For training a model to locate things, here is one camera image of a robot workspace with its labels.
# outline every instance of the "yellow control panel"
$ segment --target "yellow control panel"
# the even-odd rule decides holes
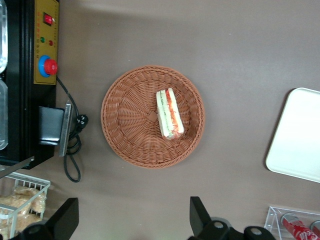
[[[59,2],[35,0],[33,83],[55,85],[58,70]]]

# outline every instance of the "red switch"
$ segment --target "red switch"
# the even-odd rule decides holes
[[[46,14],[45,12],[43,13],[43,22],[49,26],[52,25],[52,16],[49,14]]]
[[[44,62],[44,71],[46,74],[55,75],[58,71],[57,62],[54,59],[47,59]]]

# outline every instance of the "soda can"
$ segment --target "soda can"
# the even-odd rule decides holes
[[[284,214],[281,217],[281,223],[296,240],[320,240],[320,238],[293,213]]]
[[[320,238],[320,220],[315,221],[311,224],[310,229]]]

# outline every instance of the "brown basket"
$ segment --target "brown basket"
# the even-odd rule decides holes
[[[172,88],[184,126],[176,140],[164,140],[157,116],[156,92]],[[160,169],[184,160],[198,145],[205,108],[196,87],[181,73],[147,65],[126,72],[106,93],[101,109],[104,136],[127,162]]]

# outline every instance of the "black cable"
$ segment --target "black cable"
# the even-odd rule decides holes
[[[68,138],[68,146],[66,149],[66,154],[63,157],[63,167],[64,167],[64,172],[65,175],[67,176],[67,178],[74,182],[74,183],[78,183],[81,180],[81,172],[80,169],[78,167],[78,164],[76,162],[76,160],[74,159],[74,155],[76,155],[81,147],[82,147],[82,143],[79,137],[79,133],[81,133],[81,131],[85,128],[85,126],[87,125],[89,119],[86,115],[84,114],[79,114],[79,110],[78,107],[76,105],[76,102],[74,101],[73,97],[71,96],[71,94],[69,93],[68,89],[65,87],[65,85],[62,83],[62,81],[60,80],[60,78],[57,76],[56,80],[58,81],[58,83],[61,85],[62,89],[65,91],[65,93],[67,94],[67,96],[69,97],[70,101],[72,102],[72,105],[74,107],[75,110],[75,114],[76,114],[76,123],[75,126],[73,128],[73,130],[70,132],[69,134],[69,138]],[[71,175],[69,174],[68,171],[68,167],[67,167],[67,160],[68,160],[68,156],[71,159],[71,162],[73,163],[77,174],[78,174],[78,178],[74,179],[71,177]]]

